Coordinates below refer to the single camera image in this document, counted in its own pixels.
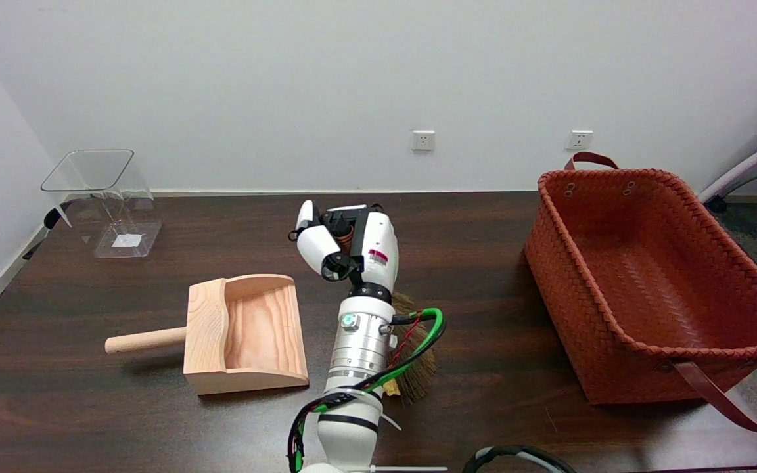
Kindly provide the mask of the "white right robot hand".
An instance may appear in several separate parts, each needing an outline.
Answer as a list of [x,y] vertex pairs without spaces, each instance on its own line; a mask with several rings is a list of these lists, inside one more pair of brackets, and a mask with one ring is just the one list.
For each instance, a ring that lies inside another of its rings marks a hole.
[[325,281],[348,281],[350,296],[391,302],[400,262],[398,240],[379,204],[321,212],[311,200],[304,201],[288,239]]

